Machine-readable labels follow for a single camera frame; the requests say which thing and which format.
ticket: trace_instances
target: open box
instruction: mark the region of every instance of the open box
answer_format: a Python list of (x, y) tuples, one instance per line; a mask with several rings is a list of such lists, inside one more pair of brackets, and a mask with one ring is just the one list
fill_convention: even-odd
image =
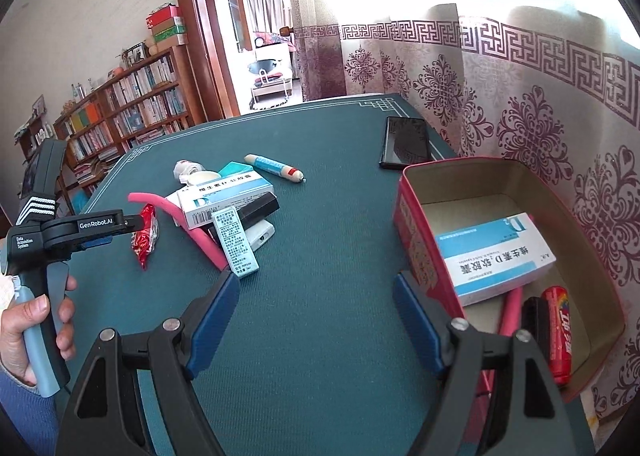
[(604, 363), (625, 320), (596, 251), (552, 190), (516, 160), (474, 157), (412, 165), (402, 172), (394, 222), (426, 295), (438, 299), (450, 316), (497, 332), (504, 295), (463, 309), (434, 235), (520, 212), (533, 217), (557, 258), (545, 276), (524, 287), (524, 299), (553, 285), (569, 293), (572, 376), (561, 390), (569, 401)]

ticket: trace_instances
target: red snack package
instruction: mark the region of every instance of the red snack package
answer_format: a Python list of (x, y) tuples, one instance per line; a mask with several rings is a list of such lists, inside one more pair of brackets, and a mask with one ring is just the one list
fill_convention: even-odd
[(146, 271), (146, 257), (154, 251), (158, 239), (156, 208), (148, 203), (140, 211), (140, 216), (145, 222), (145, 227), (131, 235), (131, 248), (136, 253), (140, 266)]
[(550, 287), (542, 293), (549, 306), (549, 369), (558, 386), (571, 379), (571, 321), (569, 296), (563, 287)]

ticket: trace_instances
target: green box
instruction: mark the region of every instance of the green box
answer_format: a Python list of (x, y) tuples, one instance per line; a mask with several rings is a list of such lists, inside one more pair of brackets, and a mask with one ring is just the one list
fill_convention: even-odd
[(185, 27), (184, 25), (174, 25), (173, 27), (169, 27), (168, 29), (163, 30), (159, 34), (156, 34), (154, 36), (154, 39), (156, 40), (156, 43), (157, 43), (167, 38), (170, 38), (175, 34), (184, 34), (186, 33), (186, 31), (187, 31), (187, 27)]

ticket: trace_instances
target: doorway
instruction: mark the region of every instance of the doorway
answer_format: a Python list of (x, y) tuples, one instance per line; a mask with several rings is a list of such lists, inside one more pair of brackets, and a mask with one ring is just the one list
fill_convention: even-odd
[(209, 120), (302, 102), (294, 39), (279, 34), (291, 26), (289, 0), (178, 3), (196, 29), (188, 48)]

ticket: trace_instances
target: pink foam tube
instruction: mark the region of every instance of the pink foam tube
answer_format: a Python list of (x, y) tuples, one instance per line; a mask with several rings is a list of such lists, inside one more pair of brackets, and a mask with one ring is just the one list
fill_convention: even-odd
[(508, 292), (502, 304), (502, 320), (500, 335), (511, 337), (520, 328), (520, 312), (522, 310), (522, 287)]
[(187, 227), (187, 222), (184, 219), (182, 209), (177, 205), (172, 204), (167, 198), (158, 196), (157, 194), (151, 194), (149, 192), (130, 192), (127, 198), (132, 203), (150, 203), (156, 207), (161, 208), (165, 213), (171, 216), (182, 227), (185, 232), (191, 236), (191, 239), (196, 242), (196, 245), (205, 253), (207, 258), (220, 270), (223, 271), (229, 266), (226, 261), (224, 252), (216, 245), (206, 232), (202, 229), (191, 229)]

